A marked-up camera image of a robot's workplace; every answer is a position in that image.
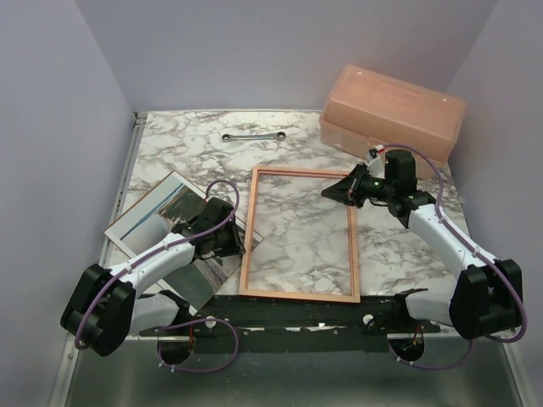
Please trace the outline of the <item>landscape photo print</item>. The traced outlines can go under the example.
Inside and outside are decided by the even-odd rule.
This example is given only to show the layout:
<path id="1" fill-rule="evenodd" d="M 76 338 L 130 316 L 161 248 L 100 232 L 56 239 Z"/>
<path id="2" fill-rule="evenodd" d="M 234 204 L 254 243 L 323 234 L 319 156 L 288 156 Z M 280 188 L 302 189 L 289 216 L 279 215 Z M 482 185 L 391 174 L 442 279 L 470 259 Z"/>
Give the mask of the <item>landscape photo print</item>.
<path id="1" fill-rule="evenodd" d="M 172 171 L 106 230 L 128 257 L 112 273 L 138 298 L 164 281 L 198 313 L 241 266 L 244 226 L 235 208 Z"/>

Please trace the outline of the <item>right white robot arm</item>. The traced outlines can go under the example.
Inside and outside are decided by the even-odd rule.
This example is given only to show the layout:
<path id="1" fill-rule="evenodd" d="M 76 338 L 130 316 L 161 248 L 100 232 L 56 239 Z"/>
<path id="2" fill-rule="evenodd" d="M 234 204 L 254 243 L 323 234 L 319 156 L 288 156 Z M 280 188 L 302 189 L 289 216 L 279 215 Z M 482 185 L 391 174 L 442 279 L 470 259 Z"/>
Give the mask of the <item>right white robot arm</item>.
<path id="1" fill-rule="evenodd" d="M 416 288 L 400 293 L 401 305 L 390 311 L 392 326 L 409 332 L 421 320 L 453 327 L 461 337 L 498 341 L 499 333 L 516 330 L 520 340 L 528 325 L 523 305 L 520 266 L 482 249 L 446 215 L 443 191 L 433 196 L 417 186 L 416 159 L 422 153 L 406 145 L 376 146 L 368 161 L 322 190 L 323 198 L 361 208 L 377 200 L 406 229 L 418 235 L 441 258 L 456 279 L 446 293 Z"/>

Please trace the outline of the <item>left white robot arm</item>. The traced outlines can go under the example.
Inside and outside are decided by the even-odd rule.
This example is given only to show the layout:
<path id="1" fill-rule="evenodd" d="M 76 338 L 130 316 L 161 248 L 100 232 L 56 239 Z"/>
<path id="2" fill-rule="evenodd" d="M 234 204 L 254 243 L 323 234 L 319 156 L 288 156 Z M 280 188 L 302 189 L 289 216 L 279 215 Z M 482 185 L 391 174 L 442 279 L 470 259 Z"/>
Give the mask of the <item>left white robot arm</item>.
<path id="1" fill-rule="evenodd" d="M 107 356 L 153 321 L 171 335 L 182 333 L 188 314 L 173 298 L 142 295 L 172 271 L 208 254 L 220 258 L 241 254 L 237 209 L 236 204 L 211 198 L 198 215 L 175 224 L 161 241 L 134 258 L 110 268 L 88 266 L 60 318 L 61 327 L 75 337 L 76 348 Z"/>

